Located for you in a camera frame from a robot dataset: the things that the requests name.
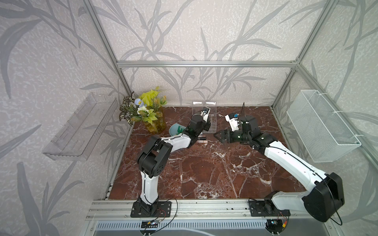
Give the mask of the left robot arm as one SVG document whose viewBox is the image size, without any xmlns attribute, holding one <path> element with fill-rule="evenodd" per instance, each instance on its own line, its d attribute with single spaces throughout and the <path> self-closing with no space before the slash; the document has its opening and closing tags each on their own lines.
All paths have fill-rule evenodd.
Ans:
<svg viewBox="0 0 378 236">
<path fill-rule="evenodd" d="M 204 108 L 200 114 L 194 114 L 188 126 L 178 135 L 162 138 L 153 135 L 142 149 L 137 160 L 142 177 L 142 192 L 139 203 L 147 210 L 154 211 L 158 204 L 158 176 L 163 171 L 172 152 L 193 146 L 199 135 L 208 131 L 209 110 Z"/>
</svg>

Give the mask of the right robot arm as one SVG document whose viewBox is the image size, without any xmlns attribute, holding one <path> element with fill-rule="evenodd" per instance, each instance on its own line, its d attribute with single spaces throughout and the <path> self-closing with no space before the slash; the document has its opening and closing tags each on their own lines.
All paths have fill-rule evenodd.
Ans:
<svg viewBox="0 0 378 236">
<path fill-rule="evenodd" d="M 252 206 L 260 207 L 267 215 L 273 215 L 274 210 L 307 212 L 314 219 L 326 222 L 345 204 L 343 182 L 339 175 L 327 174 L 310 165 L 275 136 L 261 132 L 253 116 L 231 113 L 225 119 L 231 128 L 214 134 L 221 143 L 250 146 L 275 161 L 305 187 L 303 192 L 272 192 L 263 201 L 254 200 Z"/>
</svg>

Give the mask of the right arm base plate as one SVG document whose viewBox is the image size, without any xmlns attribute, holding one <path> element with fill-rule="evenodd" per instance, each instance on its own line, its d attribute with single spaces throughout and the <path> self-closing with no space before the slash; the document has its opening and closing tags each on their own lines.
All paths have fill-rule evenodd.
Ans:
<svg viewBox="0 0 378 236">
<path fill-rule="evenodd" d="M 288 217 L 291 216 L 289 210 L 277 209 L 271 200 L 248 200 L 249 210 L 252 217 Z"/>
</svg>

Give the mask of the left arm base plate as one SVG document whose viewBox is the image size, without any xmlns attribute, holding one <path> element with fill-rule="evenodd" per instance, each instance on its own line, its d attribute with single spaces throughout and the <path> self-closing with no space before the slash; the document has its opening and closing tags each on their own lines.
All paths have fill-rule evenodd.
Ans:
<svg viewBox="0 0 378 236">
<path fill-rule="evenodd" d="M 138 199 L 133 203 L 131 218 L 146 218 L 146 217 L 170 217 L 172 210 L 171 201 L 156 200 L 151 205 Z"/>
</svg>

